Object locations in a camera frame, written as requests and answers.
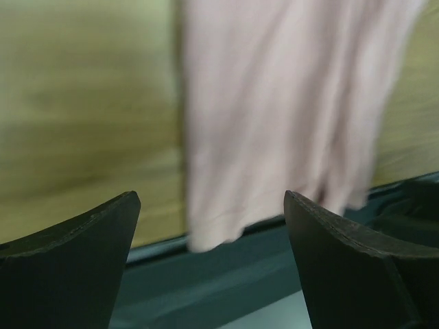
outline pink curtain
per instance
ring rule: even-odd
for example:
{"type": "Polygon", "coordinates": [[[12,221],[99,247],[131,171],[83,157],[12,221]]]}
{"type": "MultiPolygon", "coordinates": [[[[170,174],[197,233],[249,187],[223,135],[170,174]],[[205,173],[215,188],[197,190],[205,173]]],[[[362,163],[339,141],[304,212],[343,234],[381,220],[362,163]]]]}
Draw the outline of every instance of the pink curtain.
{"type": "Polygon", "coordinates": [[[283,213],[293,190],[364,204],[381,114],[423,0],[183,0],[195,252],[283,213]]]}

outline wooden surface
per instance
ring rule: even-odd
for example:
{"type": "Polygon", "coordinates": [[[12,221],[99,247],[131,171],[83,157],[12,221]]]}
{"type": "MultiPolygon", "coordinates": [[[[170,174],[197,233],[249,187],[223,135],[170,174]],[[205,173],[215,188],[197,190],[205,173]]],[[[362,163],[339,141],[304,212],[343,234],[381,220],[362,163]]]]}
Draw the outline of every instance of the wooden surface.
{"type": "MultiPolygon", "coordinates": [[[[172,0],[0,0],[0,243],[126,190],[133,245],[183,234],[172,0]]],[[[385,116],[375,184],[439,170],[439,0],[385,116]]]]}

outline wood grain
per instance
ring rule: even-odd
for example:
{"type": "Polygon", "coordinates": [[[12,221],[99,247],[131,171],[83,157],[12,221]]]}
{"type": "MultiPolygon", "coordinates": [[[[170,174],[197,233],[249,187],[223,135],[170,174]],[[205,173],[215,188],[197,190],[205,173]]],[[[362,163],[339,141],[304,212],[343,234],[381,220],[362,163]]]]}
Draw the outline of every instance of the wood grain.
{"type": "Polygon", "coordinates": [[[439,171],[439,1],[430,0],[385,113],[375,184],[439,171]]]}
{"type": "MultiPolygon", "coordinates": [[[[133,246],[185,232],[172,0],[0,0],[0,243],[136,190],[133,246]]],[[[375,184],[439,170],[439,0],[386,111],[375,184]]]]}

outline fabric fold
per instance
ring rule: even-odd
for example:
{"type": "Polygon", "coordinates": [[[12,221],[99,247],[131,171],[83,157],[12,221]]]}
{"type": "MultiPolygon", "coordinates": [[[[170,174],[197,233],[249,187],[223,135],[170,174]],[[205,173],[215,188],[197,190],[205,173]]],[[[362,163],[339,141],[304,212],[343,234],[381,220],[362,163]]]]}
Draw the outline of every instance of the fabric fold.
{"type": "Polygon", "coordinates": [[[182,2],[190,248],[283,212],[361,207],[423,0],[182,2]]]}

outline pink fabric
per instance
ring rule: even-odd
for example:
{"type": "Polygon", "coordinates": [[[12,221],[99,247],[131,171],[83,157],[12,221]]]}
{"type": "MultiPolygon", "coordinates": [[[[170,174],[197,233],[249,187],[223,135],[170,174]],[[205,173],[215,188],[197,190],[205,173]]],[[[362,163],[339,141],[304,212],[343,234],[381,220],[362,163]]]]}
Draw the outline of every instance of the pink fabric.
{"type": "Polygon", "coordinates": [[[423,0],[184,0],[187,218],[203,252],[369,188],[381,113],[423,0]]]}

